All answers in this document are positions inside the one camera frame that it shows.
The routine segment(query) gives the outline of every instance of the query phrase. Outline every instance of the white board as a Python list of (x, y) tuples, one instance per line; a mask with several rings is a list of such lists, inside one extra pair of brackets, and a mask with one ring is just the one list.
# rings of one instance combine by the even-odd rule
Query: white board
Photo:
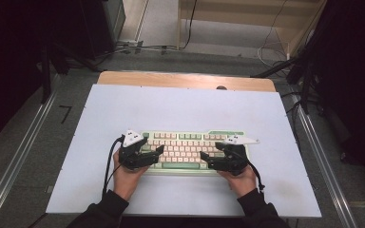
[[(321, 217), (276, 92), (128, 85), (92, 87), (48, 213), (81, 213), (100, 201), (109, 149), (127, 129), (243, 130), (260, 140), (248, 147), (266, 186), (265, 200), (282, 217)], [(143, 176), (125, 214), (236, 217), (243, 212), (222, 177)]]

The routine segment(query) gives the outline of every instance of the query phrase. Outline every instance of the sleeve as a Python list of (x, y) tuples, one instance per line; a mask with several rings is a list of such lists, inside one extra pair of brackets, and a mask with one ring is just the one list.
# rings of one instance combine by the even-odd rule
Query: sleeve
[(90, 204), (85, 212), (72, 221), (67, 228), (118, 227), (120, 216), (128, 205), (127, 201), (108, 190), (98, 204)]
[(257, 228), (290, 228), (289, 225), (279, 217), (277, 210), (272, 203), (266, 204), (258, 189), (247, 193), (238, 199), (245, 217), (244, 223), (249, 227)]

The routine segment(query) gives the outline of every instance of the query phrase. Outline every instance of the keycap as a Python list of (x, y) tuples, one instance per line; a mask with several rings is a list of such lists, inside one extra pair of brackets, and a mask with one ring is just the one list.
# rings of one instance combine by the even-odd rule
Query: keycap
[(198, 163), (163, 163), (163, 169), (199, 169), (200, 165)]

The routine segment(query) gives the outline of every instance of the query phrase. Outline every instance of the white cable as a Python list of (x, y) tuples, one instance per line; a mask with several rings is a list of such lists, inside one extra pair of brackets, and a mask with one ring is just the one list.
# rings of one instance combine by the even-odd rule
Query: white cable
[(271, 65), (269, 65), (269, 64), (267, 64), (267, 63), (265, 63), (265, 61), (263, 61), (262, 60), (262, 58), (260, 57), (260, 55), (259, 55), (259, 51), (261, 50), (261, 49), (263, 49), (263, 48), (265, 48), (266, 46), (269, 46), (269, 45), (275, 45), (275, 44), (287, 44), (287, 50), (288, 50), (288, 53), (289, 53), (289, 42), (274, 42), (274, 43), (269, 43), (269, 44), (265, 44), (265, 45), (263, 45), (263, 46), (261, 46), (261, 47), (259, 47), (259, 49), (257, 50), (257, 54), (258, 54), (258, 57), (259, 57), (259, 59), (265, 64), (265, 65), (267, 65), (267, 66), (269, 66), (269, 67), (274, 67), (274, 66), (271, 66)]

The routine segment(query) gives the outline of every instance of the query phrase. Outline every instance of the person's left hand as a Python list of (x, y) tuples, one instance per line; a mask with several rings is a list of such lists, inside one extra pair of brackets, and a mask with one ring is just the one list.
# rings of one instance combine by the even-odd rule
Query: person's left hand
[[(114, 168), (117, 168), (120, 165), (118, 161), (119, 150), (114, 153), (113, 159)], [(139, 178), (148, 168), (149, 166), (132, 171), (121, 165), (114, 173), (114, 193), (124, 200), (129, 201), (138, 186)]]

